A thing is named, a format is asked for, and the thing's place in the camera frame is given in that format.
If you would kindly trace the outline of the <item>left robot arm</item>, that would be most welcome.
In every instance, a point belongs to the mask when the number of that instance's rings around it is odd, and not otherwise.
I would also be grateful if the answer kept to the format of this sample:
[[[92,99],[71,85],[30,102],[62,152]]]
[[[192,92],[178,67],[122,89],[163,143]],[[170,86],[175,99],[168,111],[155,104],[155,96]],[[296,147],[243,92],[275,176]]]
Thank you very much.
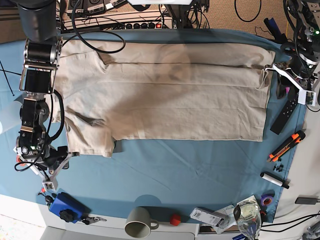
[[[318,79],[316,68],[320,64],[320,2],[284,0],[283,8],[293,39],[283,43],[280,49],[290,60],[274,63],[271,69],[295,87],[299,104],[315,106],[317,93],[313,85]]]

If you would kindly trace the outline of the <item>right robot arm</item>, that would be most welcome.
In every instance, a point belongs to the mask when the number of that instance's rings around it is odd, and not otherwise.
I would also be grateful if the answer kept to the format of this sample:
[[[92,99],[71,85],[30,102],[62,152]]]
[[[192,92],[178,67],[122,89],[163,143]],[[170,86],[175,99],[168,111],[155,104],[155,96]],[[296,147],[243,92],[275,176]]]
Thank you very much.
[[[53,117],[46,95],[56,96],[63,106],[62,96],[54,90],[62,49],[62,38],[57,35],[56,1],[17,0],[15,3],[27,37],[19,83],[19,90],[26,96],[20,109],[17,150],[21,163],[27,168],[35,167],[45,174],[53,174],[58,167],[64,167],[63,161],[68,155],[66,146],[57,149],[51,146],[64,126],[61,124],[53,136],[49,135],[50,128],[44,126],[44,122]]]

